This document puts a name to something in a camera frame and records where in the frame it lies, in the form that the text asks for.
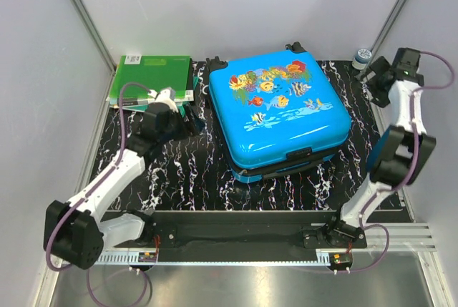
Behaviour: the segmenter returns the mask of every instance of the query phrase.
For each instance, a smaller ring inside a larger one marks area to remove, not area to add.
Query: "reflective metal surface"
[[[378,253],[355,253],[356,267]],[[134,273],[117,266],[91,269],[95,295],[108,306],[128,306],[143,288]],[[433,306],[418,258],[389,253],[376,268],[355,274],[323,274],[325,268],[158,266],[148,271],[152,297],[138,306]],[[60,275],[51,306],[96,306],[86,289],[86,273]]]

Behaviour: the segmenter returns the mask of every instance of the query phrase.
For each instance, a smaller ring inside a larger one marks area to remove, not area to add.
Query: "white label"
[[[141,55],[126,55],[126,60],[124,61],[125,65],[138,65],[142,60]]]

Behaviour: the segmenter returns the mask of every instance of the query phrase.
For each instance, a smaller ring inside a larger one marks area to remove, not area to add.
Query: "wall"
[[[44,212],[74,194],[109,84],[70,0],[0,0],[0,296],[31,306]]]
[[[408,0],[380,54],[391,61],[398,47],[423,49],[443,55],[458,69],[457,20],[456,0]],[[447,67],[434,58],[423,56],[420,70],[428,85],[449,79]],[[456,262],[458,246],[457,97],[458,82],[447,91],[423,94],[424,125],[437,138],[437,147],[409,193],[416,218],[430,225],[456,302],[458,273],[450,263]]]
[[[317,59],[370,47],[396,0],[84,0],[117,61],[123,54],[225,59],[300,40]]]

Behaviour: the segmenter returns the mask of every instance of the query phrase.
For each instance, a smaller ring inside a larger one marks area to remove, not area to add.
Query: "blue suitcase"
[[[315,59],[286,50],[229,62],[207,59],[210,105],[236,180],[255,182],[330,160],[351,119]]]

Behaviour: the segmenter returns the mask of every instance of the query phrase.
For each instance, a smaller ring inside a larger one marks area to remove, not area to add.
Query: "marble pattern surface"
[[[379,139],[365,86],[349,75],[350,62],[319,62],[352,118],[350,137],[336,156],[295,175],[245,184],[234,180],[215,136],[206,103],[204,64],[194,64],[199,77],[195,111],[205,120],[200,136],[170,142],[145,172],[114,201],[110,210],[329,210],[346,202],[365,177],[365,161]],[[126,112],[130,133],[135,113]],[[108,112],[92,178],[103,170],[120,146],[119,111]],[[381,205],[400,209],[397,195]]]

